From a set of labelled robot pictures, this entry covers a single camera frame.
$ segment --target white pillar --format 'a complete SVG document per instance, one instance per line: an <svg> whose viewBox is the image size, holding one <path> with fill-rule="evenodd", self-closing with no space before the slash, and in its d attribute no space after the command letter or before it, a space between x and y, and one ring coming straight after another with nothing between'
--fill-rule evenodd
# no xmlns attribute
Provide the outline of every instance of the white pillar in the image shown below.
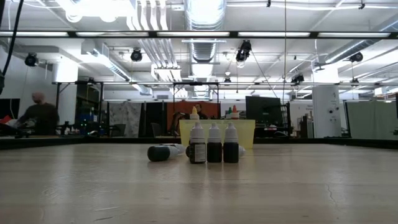
<svg viewBox="0 0 398 224"><path fill-rule="evenodd" d="M338 86L315 86L312 95L315 138L340 137Z"/></svg>
<svg viewBox="0 0 398 224"><path fill-rule="evenodd" d="M55 82L75 82L78 76L78 65L75 62L65 60L53 65L53 74ZM69 85L60 93L58 101L58 114L60 124L69 121L75 123L77 85Z"/></svg>

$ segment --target yellow bin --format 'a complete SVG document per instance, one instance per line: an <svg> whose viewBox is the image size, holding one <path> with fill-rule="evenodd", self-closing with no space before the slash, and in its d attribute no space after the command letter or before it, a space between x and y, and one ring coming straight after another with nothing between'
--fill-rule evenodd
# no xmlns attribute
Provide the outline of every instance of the yellow bin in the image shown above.
<svg viewBox="0 0 398 224"><path fill-rule="evenodd" d="M189 145L189 135L191 129L195 122L199 121L203 129L205 130L205 137L207 142L207 137L209 135L209 128L213 122L217 123L218 128L221 130L221 138L222 142L224 142L224 134L225 129L228 126L229 122L234 123L236 130L238 131L238 140L239 145L243 146L245 149L253 148L253 137L254 137L254 128L256 127L255 120L180 120L180 133L181 133L181 143L184 146Z"/></svg>

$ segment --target bottle label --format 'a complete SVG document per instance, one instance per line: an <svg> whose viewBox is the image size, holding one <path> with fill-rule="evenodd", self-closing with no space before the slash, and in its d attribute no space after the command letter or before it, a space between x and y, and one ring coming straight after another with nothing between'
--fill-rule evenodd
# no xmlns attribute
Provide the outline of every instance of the bottle label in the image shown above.
<svg viewBox="0 0 398 224"><path fill-rule="evenodd" d="M195 145L195 162L206 162L206 144Z"/></svg>

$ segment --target black monitor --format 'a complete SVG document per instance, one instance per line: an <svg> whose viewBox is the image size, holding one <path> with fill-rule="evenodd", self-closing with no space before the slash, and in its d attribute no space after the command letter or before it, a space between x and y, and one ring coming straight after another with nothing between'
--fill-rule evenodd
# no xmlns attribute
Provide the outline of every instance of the black monitor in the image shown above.
<svg viewBox="0 0 398 224"><path fill-rule="evenodd" d="M256 124L284 126L280 98L247 96L246 119L256 120Z"/></svg>

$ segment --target computer monitor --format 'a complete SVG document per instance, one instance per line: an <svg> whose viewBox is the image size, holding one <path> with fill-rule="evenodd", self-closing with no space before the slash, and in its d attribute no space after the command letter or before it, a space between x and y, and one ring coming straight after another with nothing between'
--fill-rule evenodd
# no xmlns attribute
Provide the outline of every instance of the computer monitor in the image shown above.
<svg viewBox="0 0 398 224"><path fill-rule="evenodd" d="M256 120L256 124L265 124L266 126L272 124L277 127L283 126L280 98L247 96L246 119Z"/></svg>

